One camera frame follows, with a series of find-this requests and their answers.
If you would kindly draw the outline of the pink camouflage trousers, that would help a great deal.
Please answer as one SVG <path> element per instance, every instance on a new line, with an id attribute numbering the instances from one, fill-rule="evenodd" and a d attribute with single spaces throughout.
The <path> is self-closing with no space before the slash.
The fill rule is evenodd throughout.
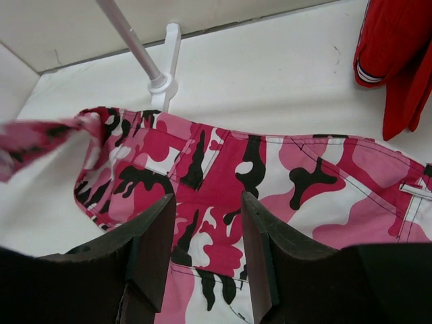
<path id="1" fill-rule="evenodd" d="M 177 202 L 157 323 L 250 323 L 240 197 L 250 192 L 334 248 L 431 241 L 431 166 L 370 138 L 264 136 L 157 110 L 97 107 L 58 121 L 1 125 L 1 180 L 85 131 L 74 199 L 102 230 L 162 196 Z"/>

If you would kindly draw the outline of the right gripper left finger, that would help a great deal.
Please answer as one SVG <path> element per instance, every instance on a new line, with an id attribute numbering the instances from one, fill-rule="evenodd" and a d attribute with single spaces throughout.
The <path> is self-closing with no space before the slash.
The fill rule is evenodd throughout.
<path id="1" fill-rule="evenodd" d="M 163 304 L 176 200 L 65 254 L 1 249 L 2 323 L 152 323 Z"/>

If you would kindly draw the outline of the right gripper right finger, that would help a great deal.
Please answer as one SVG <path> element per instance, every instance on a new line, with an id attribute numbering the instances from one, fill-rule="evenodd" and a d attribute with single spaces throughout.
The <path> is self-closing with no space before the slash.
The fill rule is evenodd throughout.
<path id="1" fill-rule="evenodd" d="M 255 323 L 430 323 L 431 245 L 334 249 L 242 194 Z"/>

